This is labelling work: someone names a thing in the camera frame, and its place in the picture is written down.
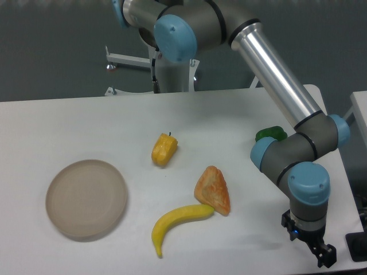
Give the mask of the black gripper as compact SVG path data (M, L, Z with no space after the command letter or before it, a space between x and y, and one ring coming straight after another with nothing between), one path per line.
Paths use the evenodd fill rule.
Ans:
M282 215L281 225L287 229L290 240L299 239L307 244L317 258L319 268L330 268L337 262L337 250L331 244L325 244L326 215L316 221L304 221L296 217L291 210Z

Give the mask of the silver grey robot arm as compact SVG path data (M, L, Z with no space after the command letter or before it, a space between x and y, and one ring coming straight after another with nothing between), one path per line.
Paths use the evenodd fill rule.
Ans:
M184 63L199 50L228 43L238 52L280 108L295 133L282 141L263 137L250 158L290 201L282 226L307 244L318 266L337 260L325 244L330 177L316 160L344 145L347 122L326 115L266 39L260 20L234 1L113 1L122 27L145 30L165 59Z

